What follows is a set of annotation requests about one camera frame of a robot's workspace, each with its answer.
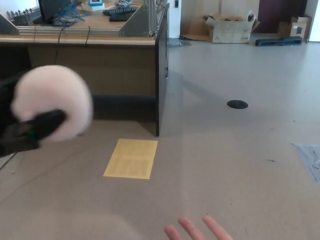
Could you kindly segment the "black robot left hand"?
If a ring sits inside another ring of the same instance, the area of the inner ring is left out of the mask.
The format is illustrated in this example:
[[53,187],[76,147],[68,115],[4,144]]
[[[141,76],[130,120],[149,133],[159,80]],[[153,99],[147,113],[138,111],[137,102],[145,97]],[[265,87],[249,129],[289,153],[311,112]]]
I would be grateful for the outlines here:
[[66,113],[54,109],[39,113],[31,120],[19,121],[11,110],[14,90],[25,71],[0,80],[0,156],[36,150],[40,141],[53,134],[67,119]]

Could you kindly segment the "person's bare hand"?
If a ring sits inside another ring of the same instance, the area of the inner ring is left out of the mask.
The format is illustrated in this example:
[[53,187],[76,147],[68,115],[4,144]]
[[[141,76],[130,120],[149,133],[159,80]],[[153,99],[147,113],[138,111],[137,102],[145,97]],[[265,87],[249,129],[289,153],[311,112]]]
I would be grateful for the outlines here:
[[[213,233],[217,240],[233,240],[232,236],[219,225],[211,216],[206,215],[202,217],[202,221],[207,228]],[[193,222],[185,217],[181,216],[177,222],[191,237],[192,240],[207,240],[205,235],[193,224]],[[166,225],[164,232],[170,240],[182,240],[179,231],[173,225]]]

